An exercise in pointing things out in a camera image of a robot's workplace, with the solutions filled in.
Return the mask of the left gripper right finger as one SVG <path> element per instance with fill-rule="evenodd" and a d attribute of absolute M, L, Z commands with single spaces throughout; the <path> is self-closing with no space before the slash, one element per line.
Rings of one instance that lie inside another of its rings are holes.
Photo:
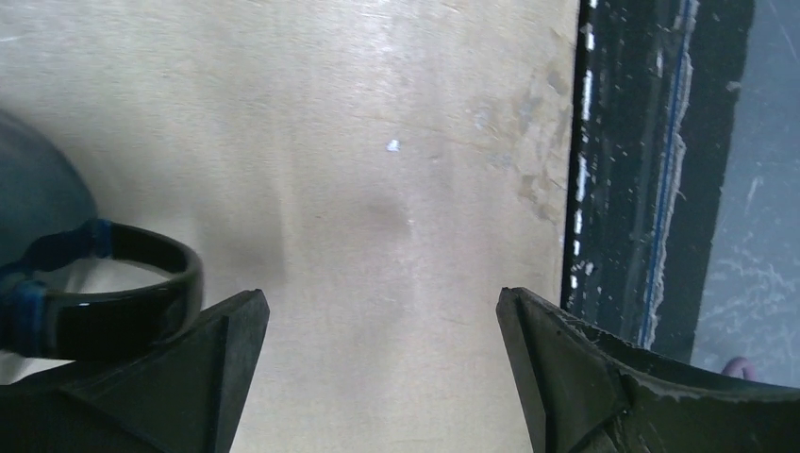
<path fill-rule="evenodd" d="M 536 452 L 795 452 L 799 392 L 638 348 L 525 288 L 496 316 Z"/>

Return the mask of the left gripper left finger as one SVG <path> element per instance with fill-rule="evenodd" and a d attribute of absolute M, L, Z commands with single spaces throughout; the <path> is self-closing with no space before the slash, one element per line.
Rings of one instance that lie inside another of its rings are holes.
<path fill-rule="evenodd" d="M 262 291 L 242 291 L 135 359 L 72 362 L 2 386 L 2 451 L 229 451 L 269 316 Z"/>

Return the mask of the dark blue mug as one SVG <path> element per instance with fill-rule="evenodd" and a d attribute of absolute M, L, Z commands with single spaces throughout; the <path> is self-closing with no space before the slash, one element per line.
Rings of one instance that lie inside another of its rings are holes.
<path fill-rule="evenodd" d="M 87 260 L 150 267 L 162 282 L 107 293 L 66 284 Z M 58 148 L 1 115 L 1 346 L 27 358 L 116 360 L 183 334 L 203 303 L 195 251 L 157 232 L 100 217 L 83 178 Z"/>

